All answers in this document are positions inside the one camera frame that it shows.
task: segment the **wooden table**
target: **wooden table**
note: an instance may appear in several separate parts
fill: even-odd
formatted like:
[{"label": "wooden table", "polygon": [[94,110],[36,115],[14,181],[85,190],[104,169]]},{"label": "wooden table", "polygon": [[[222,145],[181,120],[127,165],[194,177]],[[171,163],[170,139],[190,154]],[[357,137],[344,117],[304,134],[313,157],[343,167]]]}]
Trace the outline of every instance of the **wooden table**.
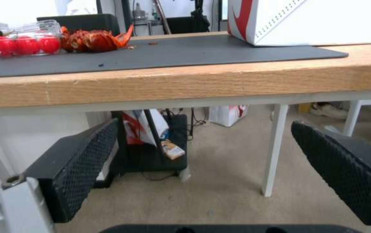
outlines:
[{"label": "wooden table", "polygon": [[270,196],[288,104],[371,99],[371,44],[325,48],[350,56],[0,78],[0,115],[276,104],[263,185]]}]

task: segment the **plastic bag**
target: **plastic bag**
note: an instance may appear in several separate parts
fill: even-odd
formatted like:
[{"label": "plastic bag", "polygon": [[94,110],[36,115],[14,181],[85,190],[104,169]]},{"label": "plastic bag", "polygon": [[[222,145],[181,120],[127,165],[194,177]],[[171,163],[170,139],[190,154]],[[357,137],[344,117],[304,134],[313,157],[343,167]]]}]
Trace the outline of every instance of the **plastic bag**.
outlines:
[{"label": "plastic bag", "polygon": [[[163,136],[169,128],[167,122],[156,109],[150,109],[150,113],[158,136]],[[124,120],[128,145],[142,145],[148,143],[156,146],[143,110],[124,111],[122,118]]]}]

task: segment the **cherry tomato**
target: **cherry tomato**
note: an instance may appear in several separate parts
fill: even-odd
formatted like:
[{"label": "cherry tomato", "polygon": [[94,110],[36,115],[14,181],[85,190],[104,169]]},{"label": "cherry tomato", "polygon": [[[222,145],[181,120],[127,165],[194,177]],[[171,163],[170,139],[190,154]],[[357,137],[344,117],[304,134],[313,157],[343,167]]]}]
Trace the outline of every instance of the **cherry tomato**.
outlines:
[{"label": "cherry tomato", "polygon": [[16,51],[16,42],[7,37],[0,37],[0,57],[10,57]]},{"label": "cherry tomato", "polygon": [[54,54],[60,49],[60,41],[56,37],[43,37],[39,40],[40,48],[49,54]]},{"label": "cherry tomato", "polygon": [[39,42],[28,36],[20,36],[16,40],[17,53],[20,55],[32,55],[40,51]]}]

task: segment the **red and white bag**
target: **red and white bag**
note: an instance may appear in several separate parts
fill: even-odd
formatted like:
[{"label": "red and white bag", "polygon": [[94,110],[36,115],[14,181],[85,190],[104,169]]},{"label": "red and white bag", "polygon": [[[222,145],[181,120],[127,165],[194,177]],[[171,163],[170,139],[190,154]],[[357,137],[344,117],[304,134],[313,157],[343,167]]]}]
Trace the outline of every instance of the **red and white bag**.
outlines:
[{"label": "red and white bag", "polygon": [[248,105],[211,106],[209,121],[230,127],[247,115],[248,107]]},{"label": "red and white bag", "polygon": [[[161,137],[167,130],[168,124],[163,116],[156,110],[150,109],[158,136]],[[152,136],[150,125],[143,110],[124,111],[124,128],[127,135],[128,145],[142,145],[148,143],[156,146]]]}]

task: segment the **white box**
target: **white box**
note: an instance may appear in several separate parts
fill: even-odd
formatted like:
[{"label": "white box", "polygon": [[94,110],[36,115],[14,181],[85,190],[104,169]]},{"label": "white box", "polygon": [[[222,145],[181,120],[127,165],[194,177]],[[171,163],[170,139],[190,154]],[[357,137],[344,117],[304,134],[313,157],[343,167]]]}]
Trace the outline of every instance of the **white box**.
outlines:
[{"label": "white box", "polygon": [[371,43],[371,0],[229,0],[228,31],[256,46]]}]

